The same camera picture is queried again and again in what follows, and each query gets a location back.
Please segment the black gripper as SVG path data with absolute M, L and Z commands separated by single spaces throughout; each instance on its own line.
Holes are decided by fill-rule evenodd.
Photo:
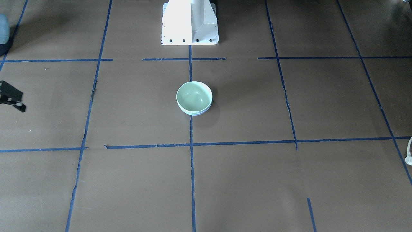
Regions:
M 27 106 L 22 103 L 23 92 L 6 81 L 0 81 L 0 103 L 15 107 L 20 112 L 26 112 Z

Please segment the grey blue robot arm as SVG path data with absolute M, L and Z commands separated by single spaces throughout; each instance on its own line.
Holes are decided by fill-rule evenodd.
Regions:
M 11 46 L 9 20 L 6 15 L 0 14 L 0 55 L 6 55 Z M 26 112 L 27 106 L 22 103 L 23 92 L 6 81 L 0 81 L 0 95 L 0 104 L 10 105 L 22 113 Z

